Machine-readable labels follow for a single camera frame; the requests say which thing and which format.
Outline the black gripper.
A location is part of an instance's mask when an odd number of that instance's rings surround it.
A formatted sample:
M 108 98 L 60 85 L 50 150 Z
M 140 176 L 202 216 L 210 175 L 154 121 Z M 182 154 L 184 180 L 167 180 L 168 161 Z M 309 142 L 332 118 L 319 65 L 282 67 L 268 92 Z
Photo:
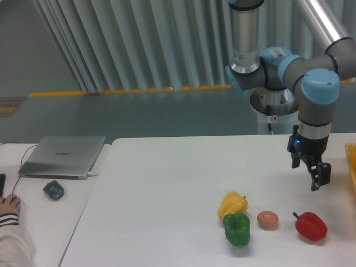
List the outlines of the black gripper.
M 289 136 L 287 151 L 291 154 L 291 167 L 300 166 L 302 160 L 311 175 L 311 191 L 317 191 L 321 186 L 330 183 L 331 164 L 322 161 L 322 154 L 326 150 L 328 137 L 309 139 L 302 136 L 299 126 L 294 125 L 292 135 Z

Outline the striped sleeve forearm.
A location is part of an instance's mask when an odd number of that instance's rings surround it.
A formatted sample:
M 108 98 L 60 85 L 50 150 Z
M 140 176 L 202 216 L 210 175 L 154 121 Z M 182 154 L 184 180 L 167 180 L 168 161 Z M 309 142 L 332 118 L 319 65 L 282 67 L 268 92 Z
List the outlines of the striped sleeve forearm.
M 34 244 L 18 215 L 1 215 L 1 266 L 33 266 Z

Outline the person's hand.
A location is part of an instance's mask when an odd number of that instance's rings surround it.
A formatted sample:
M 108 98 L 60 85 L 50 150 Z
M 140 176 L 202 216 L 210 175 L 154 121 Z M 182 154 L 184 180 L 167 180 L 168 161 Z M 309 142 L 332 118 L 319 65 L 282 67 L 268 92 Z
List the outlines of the person's hand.
M 15 214 L 19 215 L 21 209 L 21 198 L 15 194 L 10 194 L 7 197 L 1 197 L 0 200 L 0 215 Z

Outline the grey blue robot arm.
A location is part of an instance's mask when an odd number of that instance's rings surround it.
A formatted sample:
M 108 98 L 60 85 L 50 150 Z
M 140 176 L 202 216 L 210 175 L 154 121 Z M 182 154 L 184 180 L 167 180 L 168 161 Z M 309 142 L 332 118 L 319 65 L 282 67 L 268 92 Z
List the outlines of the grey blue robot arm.
M 267 117 L 297 113 L 287 150 L 292 168 L 306 164 L 311 190 L 330 181 L 327 147 L 340 82 L 355 77 L 355 41 L 325 1 L 295 1 L 323 55 L 311 59 L 282 47 L 257 54 L 262 1 L 228 1 L 233 20 L 233 56 L 226 75 L 233 90 L 253 89 L 253 109 Z

